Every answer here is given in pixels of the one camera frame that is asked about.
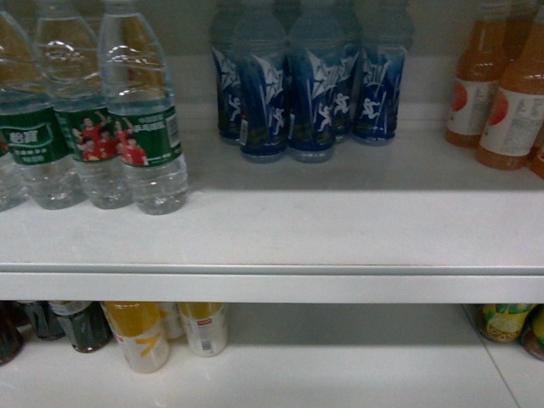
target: water bottle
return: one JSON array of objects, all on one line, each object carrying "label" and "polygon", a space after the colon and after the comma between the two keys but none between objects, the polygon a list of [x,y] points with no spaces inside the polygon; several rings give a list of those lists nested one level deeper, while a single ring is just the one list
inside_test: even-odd
[{"label": "water bottle", "polygon": [[333,99],[343,32],[332,17],[332,0],[304,0],[303,14],[291,29],[291,153],[299,162],[332,157]]},{"label": "water bottle", "polygon": [[0,211],[18,206],[27,196],[20,171],[0,133]]},{"label": "water bottle", "polygon": [[221,0],[208,30],[216,68],[218,129],[224,142],[238,145],[241,123],[240,78],[232,36],[243,13],[241,0]]},{"label": "water bottle", "polygon": [[29,188],[49,210],[85,200],[53,107],[20,25],[0,2],[0,131]]},{"label": "water bottle", "polygon": [[334,95],[332,132],[336,141],[346,140],[351,132],[351,116],[354,111],[354,84],[360,55],[361,26],[354,11],[353,0],[336,0],[333,16],[342,27],[344,35],[343,54]]},{"label": "water bottle", "polygon": [[246,0],[235,29],[241,81],[242,155],[250,162],[279,160],[287,147],[286,33],[272,14],[272,0]]},{"label": "water bottle", "polygon": [[400,81],[413,24],[408,0],[380,0],[363,23],[360,94],[352,134],[363,145],[387,145],[395,135]]},{"label": "water bottle", "polygon": [[184,205],[187,168],[161,44],[133,0],[104,0],[99,66],[123,169],[143,213]]},{"label": "water bottle", "polygon": [[38,0],[34,49],[76,173],[98,208],[132,202],[112,137],[96,54],[96,36],[68,0]]}]

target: plastic bottle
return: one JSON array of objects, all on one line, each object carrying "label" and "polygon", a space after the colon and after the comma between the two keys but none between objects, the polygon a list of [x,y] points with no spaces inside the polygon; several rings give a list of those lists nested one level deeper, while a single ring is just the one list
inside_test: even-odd
[{"label": "plastic bottle", "polygon": [[507,343],[521,334],[533,303],[489,303],[479,307],[476,325],[480,333],[496,343]]},{"label": "plastic bottle", "polygon": [[96,36],[68,0],[39,0],[34,50],[76,173],[98,208],[132,202],[99,77]]},{"label": "plastic bottle", "polygon": [[100,74],[124,171],[143,213],[171,213],[186,201],[187,168],[162,48],[134,0],[104,3]]},{"label": "plastic bottle", "polygon": [[456,81],[445,139],[461,147],[477,147],[504,70],[502,47],[508,0],[479,0],[479,15],[467,49],[457,62]]},{"label": "plastic bottle", "polygon": [[272,14],[272,0],[245,0],[235,29],[241,81],[240,148],[249,162],[279,160],[287,147],[286,33]]},{"label": "plastic bottle", "polygon": [[190,351],[201,357],[211,357],[227,345],[228,328],[224,303],[180,303]]},{"label": "plastic bottle", "polygon": [[482,139],[478,162],[516,170],[528,159],[544,121],[544,8],[535,17],[524,51],[501,79]]},{"label": "plastic bottle", "polygon": [[243,9],[241,0],[221,0],[208,30],[216,68],[218,129],[222,140],[231,145],[238,145],[241,123],[240,77],[232,36]]},{"label": "plastic bottle", "polygon": [[153,372],[167,361],[170,346],[154,302],[103,302],[122,352],[136,372]]},{"label": "plastic bottle", "polygon": [[332,132],[338,143],[351,133],[351,116],[356,101],[355,74],[358,71],[362,29],[354,11],[353,0],[335,0],[332,11],[344,35],[343,54],[332,107]]},{"label": "plastic bottle", "polygon": [[333,99],[337,85],[343,32],[332,17],[332,0],[303,0],[303,14],[291,29],[291,153],[299,162],[325,162],[332,157]]},{"label": "plastic bottle", "polygon": [[538,10],[538,2],[536,0],[509,0],[509,2],[511,3],[510,14],[503,47],[508,59],[514,62],[524,49]]},{"label": "plastic bottle", "polygon": [[363,145],[391,143],[397,128],[400,84],[413,24],[408,0],[380,0],[363,21],[361,84],[352,133]]},{"label": "plastic bottle", "polygon": [[18,206],[27,196],[23,178],[0,133],[0,212]]},{"label": "plastic bottle", "polygon": [[31,44],[2,2],[0,32],[0,131],[25,185],[48,210],[84,201]]}]

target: orange juice bottle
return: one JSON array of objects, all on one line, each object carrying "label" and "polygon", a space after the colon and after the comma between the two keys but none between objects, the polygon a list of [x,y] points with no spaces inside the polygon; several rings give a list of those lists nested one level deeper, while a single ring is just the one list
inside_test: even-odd
[{"label": "orange juice bottle", "polygon": [[512,0],[503,44],[511,62],[521,55],[537,10],[536,0]]},{"label": "orange juice bottle", "polygon": [[544,121],[544,8],[523,53],[501,79],[476,160],[501,170],[523,167]]},{"label": "orange juice bottle", "polygon": [[454,96],[445,139],[453,145],[476,147],[508,58],[502,47],[507,29],[508,1],[480,0],[470,43],[457,63]]}]

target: store shelf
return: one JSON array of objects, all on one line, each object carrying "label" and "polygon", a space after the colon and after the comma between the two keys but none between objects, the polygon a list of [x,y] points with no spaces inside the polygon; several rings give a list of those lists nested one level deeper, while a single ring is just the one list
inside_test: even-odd
[{"label": "store shelf", "polygon": [[222,354],[199,358],[176,342],[149,375],[132,372],[113,343],[79,354],[66,340],[32,339],[0,369],[0,405],[539,406],[516,405],[519,396],[460,306],[234,304],[230,311]]}]

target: green label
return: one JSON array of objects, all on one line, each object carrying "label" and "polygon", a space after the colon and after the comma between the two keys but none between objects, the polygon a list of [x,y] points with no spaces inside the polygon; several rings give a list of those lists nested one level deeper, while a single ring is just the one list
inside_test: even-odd
[{"label": "green label", "polygon": [[106,108],[77,112],[56,110],[55,114],[74,160],[102,162],[117,156],[121,146],[113,136]]},{"label": "green label", "polygon": [[15,161],[22,165],[56,162],[70,154],[53,108],[0,115],[0,131]]},{"label": "green label", "polygon": [[173,107],[153,115],[111,116],[114,137],[121,142],[122,159],[129,166],[161,166],[181,155]]}]

